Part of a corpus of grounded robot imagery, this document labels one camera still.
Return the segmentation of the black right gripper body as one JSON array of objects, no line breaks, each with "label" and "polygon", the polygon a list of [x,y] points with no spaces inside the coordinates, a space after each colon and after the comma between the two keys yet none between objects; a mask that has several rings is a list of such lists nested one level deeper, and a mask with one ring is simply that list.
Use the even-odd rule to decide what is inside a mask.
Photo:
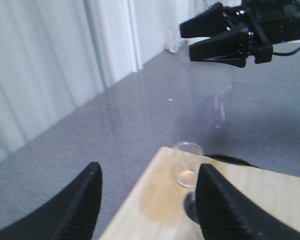
[{"label": "black right gripper body", "polygon": [[300,0],[243,0],[237,6],[224,6],[230,27],[244,24],[248,29],[247,55],[256,64],[267,63],[273,56],[288,57],[288,52],[274,51],[274,45],[300,40]]}]

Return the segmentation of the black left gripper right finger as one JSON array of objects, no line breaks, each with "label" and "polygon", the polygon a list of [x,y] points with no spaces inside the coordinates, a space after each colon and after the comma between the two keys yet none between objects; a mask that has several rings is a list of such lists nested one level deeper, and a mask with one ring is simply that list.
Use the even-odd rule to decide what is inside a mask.
[{"label": "black left gripper right finger", "polygon": [[199,167],[195,205],[206,240],[300,240],[299,231],[253,203],[211,164]]}]

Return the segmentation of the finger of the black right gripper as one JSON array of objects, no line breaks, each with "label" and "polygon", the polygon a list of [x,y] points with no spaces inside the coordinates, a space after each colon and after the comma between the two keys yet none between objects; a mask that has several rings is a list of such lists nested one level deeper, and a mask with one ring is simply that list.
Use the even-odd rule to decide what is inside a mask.
[{"label": "finger of the black right gripper", "polygon": [[236,10],[236,6],[224,6],[217,2],[206,11],[181,23],[180,36],[183,39],[233,37],[235,31],[230,18],[235,15]]},{"label": "finger of the black right gripper", "polygon": [[249,29],[240,23],[235,27],[189,46],[193,62],[211,62],[244,68],[249,50]]}]

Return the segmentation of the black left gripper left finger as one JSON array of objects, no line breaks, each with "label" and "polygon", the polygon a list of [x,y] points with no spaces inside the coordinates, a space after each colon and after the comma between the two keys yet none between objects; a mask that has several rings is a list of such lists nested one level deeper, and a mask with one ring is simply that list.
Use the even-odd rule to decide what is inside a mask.
[{"label": "black left gripper left finger", "polygon": [[86,168],[41,207],[0,229],[0,240],[90,240],[102,200],[98,162]]}]

